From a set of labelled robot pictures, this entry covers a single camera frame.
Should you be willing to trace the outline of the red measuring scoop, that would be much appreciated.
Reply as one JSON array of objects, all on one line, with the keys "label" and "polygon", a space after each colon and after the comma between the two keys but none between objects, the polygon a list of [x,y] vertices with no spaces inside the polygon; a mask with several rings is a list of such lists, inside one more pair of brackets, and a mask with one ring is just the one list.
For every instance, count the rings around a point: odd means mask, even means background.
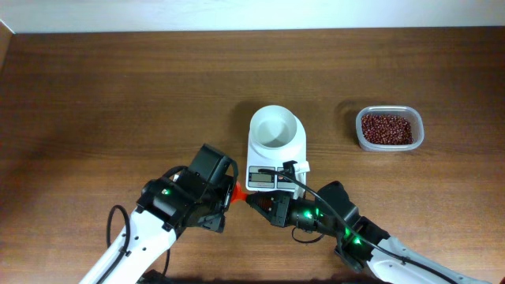
[{"label": "red measuring scoop", "polygon": [[248,194],[242,191],[241,184],[237,181],[231,194],[230,202],[233,204],[238,201],[246,201],[247,197]]}]

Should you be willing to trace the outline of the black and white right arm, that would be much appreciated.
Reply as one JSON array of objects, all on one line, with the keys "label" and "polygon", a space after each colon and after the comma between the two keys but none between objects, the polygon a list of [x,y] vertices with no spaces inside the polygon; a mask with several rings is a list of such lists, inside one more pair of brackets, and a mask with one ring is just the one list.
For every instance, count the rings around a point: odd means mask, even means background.
[{"label": "black and white right arm", "polygon": [[335,254],[356,272],[369,272],[389,283],[479,283],[406,247],[358,207],[338,181],[325,185],[315,200],[294,199],[276,190],[248,195],[245,202],[273,226],[301,229],[333,237]]}]

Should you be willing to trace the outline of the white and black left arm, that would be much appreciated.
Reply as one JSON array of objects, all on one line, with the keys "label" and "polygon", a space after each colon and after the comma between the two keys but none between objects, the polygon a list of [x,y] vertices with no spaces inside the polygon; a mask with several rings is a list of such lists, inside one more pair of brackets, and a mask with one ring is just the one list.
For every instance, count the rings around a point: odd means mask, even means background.
[{"label": "white and black left arm", "polygon": [[141,190],[132,213],[122,206],[124,227],[106,239],[107,250],[83,283],[135,283],[191,227],[221,233],[238,185],[237,163],[205,144],[188,166],[175,166]]}]

